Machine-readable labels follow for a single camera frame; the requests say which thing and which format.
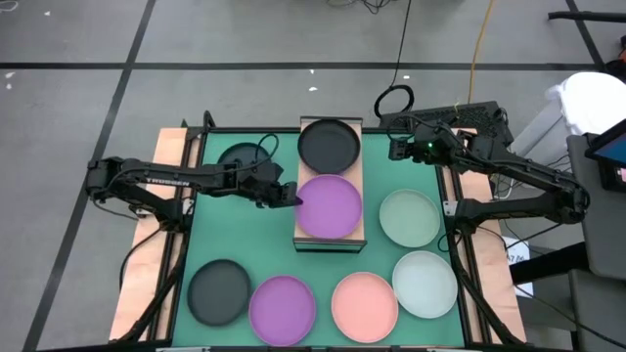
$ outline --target robotic arm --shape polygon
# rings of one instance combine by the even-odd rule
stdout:
[[[391,138],[389,158],[412,158],[413,162],[448,166],[459,173],[468,170],[483,174],[499,173],[532,185],[545,193],[536,198],[480,202],[460,199],[444,204],[455,226],[473,233],[485,220],[545,217],[557,223],[575,224],[583,220],[589,194],[568,172],[538,164],[507,151],[491,138],[460,131],[455,134],[446,123],[425,122],[408,138]]]
[[[302,204],[295,182],[278,182],[283,168],[267,160],[241,166],[238,163],[205,164],[199,168],[178,167],[138,159],[109,157],[91,161],[87,171],[86,191],[95,201],[119,198],[131,211],[143,209],[153,213],[166,230],[189,227],[190,217],[183,214],[183,203],[163,199],[144,190],[139,184],[189,187],[203,195],[235,195],[250,199],[257,207],[270,208]]]

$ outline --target gray floor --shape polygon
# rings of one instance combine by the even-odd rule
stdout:
[[[626,12],[624,0],[576,0],[581,10]],[[0,68],[7,63],[124,63],[147,0],[21,0],[0,12]],[[488,0],[414,0],[403,63],[468,64]],[[324,0],[157,0],[139,63],[394,63],[407,0],[376,16],[362,5]],[[591,64],[574,22],[547,22],[565,0],[498,0],[480,63]],[[626,26],[588,23],[605,61]],[[391,69],[133,70],[105,155],[150,159],[157,131],[211,110],[220,126],[295,126],[306,114],[348,115],[377,125],[372,105]],[[108,114],[117,69],[0,69],[0,341],[18,351],[69,216],[86,162]],[[463,103],[470,72],[400,70],[416,92],[414,109]],[[546,104],[543,92],[572,70],[480,70],[474,100],[509,111],[514,135]],[[391,95],[383,111],[403,106]],[[123,205],[114,204],[123,209]],[[512,221],[528,235],[541,220]],[[39,348],[105,343],[115,309],[117,270],[134,223],[87,205]],[[566,227],[533,242],[559,248],[581,240]],[[542,339],[542,332],[530,333]]]

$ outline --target purple plate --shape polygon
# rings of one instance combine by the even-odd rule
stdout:
[[[273,277],[252,295],[248,315],[254,333],[263,342],[291,346],[313,327],[315,297],[311,289],[295,277]]]
[[[295,219],[308,235],[340,239],[350,235],[361,221],[361,195],[340,176],[317,176],[305,183],[297,196],[303,204],[295,208]]]

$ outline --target green table surface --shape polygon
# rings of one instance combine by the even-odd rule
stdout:
[[[204,163],[215,163],[226,149],[241,142],[256,143],[263,134],[209,134]],[[297,180],[297,133],[278,134],[280,146],[273,157],[285,168],[281,182]],[[272,139],[265,148],[271,151]],[[311,332],[298,345],[354,346],[359,343],[344,336],[331,313],[331,297],[336,285],[354,272],[372,272],[391,283],[398,260],[415,250],[390,240],[382,231],[379,207],[382,200],[399,189],[413,189],[431,198],[443,212],[433,166],[411,160],[390,161],[388,139],[384,134],[364,134],[362,140],[364,174],[365,237],[367,246],[360,254],[298,253],[293,248],[293,208],[258,209],[254,203],[238,197],[199,196],[191,233],[180,304],[173,335],[173,346],[246,346],[264,345],[252,331],[247,313],[225,327],[208,327],[194,319],[187,304],[187,288],[192,276],[205,263],[228,258],[240,263],[250,275],[252,287],[276,275],[293,275],[311,287],[317,303],[317,319]],[[437,249],[439,235],[430,244],[417,248],[441,256],[448,263],[448,253]],[[443,317],[421,319],[400,306],[394,330],[376,345],[448,345],[463,346],[463,333],[457,304]]]

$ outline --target white plate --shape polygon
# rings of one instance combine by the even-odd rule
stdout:
[[[392,284],[404,309],[427,319],[448,313],[459,292],[450,265],[438,255],[423,250],[408,253],[398,261]]]
[[[441,219],[434,202],[415,190],[396,191],[380,205],[380,225],[389,238],[406,247],[429,244],[439,233]]]

